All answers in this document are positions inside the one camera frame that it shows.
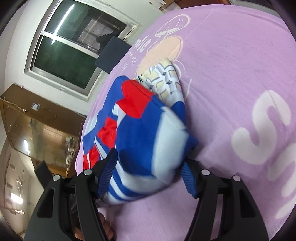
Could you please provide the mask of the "blue red white hoodie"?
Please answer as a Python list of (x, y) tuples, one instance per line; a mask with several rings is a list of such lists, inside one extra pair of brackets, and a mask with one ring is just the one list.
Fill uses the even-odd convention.
[(114, 80), (102, 109), (84, 127), (82, 166), (93, 168), (117, 150), (100, 179), (96, 202), (119, 205), (171, 185), (197, 144), (186, 128), (179, 77), (164, 59), (135, 79)]

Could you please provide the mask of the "wooden glass display cabinet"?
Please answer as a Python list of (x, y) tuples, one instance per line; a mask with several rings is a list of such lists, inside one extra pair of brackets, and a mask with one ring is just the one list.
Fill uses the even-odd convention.
[(86, 117), (17, 84), (1, 94), (1, 117), (11, 147), (53, 174), (75, 175)]

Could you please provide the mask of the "sliding glass window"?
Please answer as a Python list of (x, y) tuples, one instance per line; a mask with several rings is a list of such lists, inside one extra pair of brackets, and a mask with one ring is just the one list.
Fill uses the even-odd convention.
[(24, 73), (88, 101), (104, 71), (95, 65), (107, 41), (129, 42), (140, 23), (102, 1), (52, 1), (29, 48)]

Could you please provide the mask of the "dark blue chair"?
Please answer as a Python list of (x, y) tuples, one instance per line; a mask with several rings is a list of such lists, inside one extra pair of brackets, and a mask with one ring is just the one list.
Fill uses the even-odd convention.
[(95, 61), (95, 66), (110, 74), (113, 68), (126, 55), (131, 45), (118, 37), (112, 37)]

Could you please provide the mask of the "pink printed bed sheet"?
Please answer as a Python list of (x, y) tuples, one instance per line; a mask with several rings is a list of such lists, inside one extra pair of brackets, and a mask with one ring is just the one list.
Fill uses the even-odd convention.
[[(207, 5), (156, 20), (114, 67), (82, 129), (119, 76), (135, 79), (169, 59), (179, 77), (186, 128), (198, 144), (183, 159), (218, 177), (239, 176), (268, 240), (295, 240), (295, 17)], [(76, 172), (82, 166), (81, 147)], [(186, 240), (198, 200), (177, 169), (171, 185), (141, 199), (99, 206), (113, 240)]]

